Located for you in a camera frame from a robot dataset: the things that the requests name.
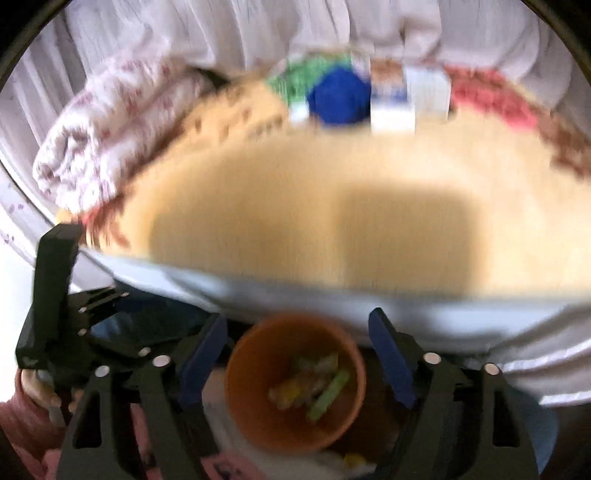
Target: blue gripper pad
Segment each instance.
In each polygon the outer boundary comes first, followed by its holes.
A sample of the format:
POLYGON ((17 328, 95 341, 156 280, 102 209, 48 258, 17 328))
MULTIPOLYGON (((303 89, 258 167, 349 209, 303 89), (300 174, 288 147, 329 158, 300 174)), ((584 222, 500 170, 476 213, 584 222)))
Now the blue gripper pad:
POLYGON ((413 390, 413 373, 392 335, 392 324, 381 309, 369 314, 369 339, 382 364, 382 369, 394 398, 406 408, 412 408, 417 401, 413 390))
POLYGON ((227 341, 228 323, 224 317, 218 316, 180 372, 178 402, 181 408, 201 402, 205 382, 227 341))

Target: yellow food piece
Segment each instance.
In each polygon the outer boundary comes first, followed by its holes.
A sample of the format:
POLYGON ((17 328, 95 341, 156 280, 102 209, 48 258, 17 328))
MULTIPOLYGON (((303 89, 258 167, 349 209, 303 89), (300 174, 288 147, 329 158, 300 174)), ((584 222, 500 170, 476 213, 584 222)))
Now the yellow food piece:
POLYGON ((368 461, 362 455, 359 455, 358 453, 347 453, 345 455, 345 457, 343 458, 343 463, 345 464, 345 467, 347 467, 349 469, 357 468, 358 466, 362 466, 362 465, 366 465, 367 462, 368 461))

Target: blue yarn ball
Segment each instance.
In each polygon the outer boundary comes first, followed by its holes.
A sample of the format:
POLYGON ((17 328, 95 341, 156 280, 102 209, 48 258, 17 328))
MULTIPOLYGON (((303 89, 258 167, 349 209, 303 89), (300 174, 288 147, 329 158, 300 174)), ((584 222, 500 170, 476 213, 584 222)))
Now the blue yarn ball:
POLYGON ((347 125, 369 116, 371 85, 344 67, 336 67, 307 95, 310 113, 328 125, 347 125))

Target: terracotta pot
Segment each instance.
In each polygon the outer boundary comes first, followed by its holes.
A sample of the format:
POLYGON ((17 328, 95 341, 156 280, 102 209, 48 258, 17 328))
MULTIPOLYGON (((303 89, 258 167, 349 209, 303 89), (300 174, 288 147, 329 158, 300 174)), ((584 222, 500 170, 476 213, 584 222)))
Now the terracotta pot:
POLYGON ((226 402, 253 445, 304 455, 328 447, 347 431, 363 403, 365 384, 361 352, 344 329, 307 314, 282 314, 255 325, 236 345, 226 369, 226 402), (269 400, 269 389, 290 377, 294 357, 334 352, 351 378, 318 423, 306 419, 307 407, 280 411, 269 400))

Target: floral fabric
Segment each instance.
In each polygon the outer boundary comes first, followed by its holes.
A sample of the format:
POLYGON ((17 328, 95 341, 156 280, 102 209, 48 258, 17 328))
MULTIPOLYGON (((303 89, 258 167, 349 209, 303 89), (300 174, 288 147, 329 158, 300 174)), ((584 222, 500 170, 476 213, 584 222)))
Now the floral fabric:
POLYGON ((107 59, 41 146, 33 165, 39 188, 73 213, 114 198, 210 88, 163 42, 144 39, 107 59))

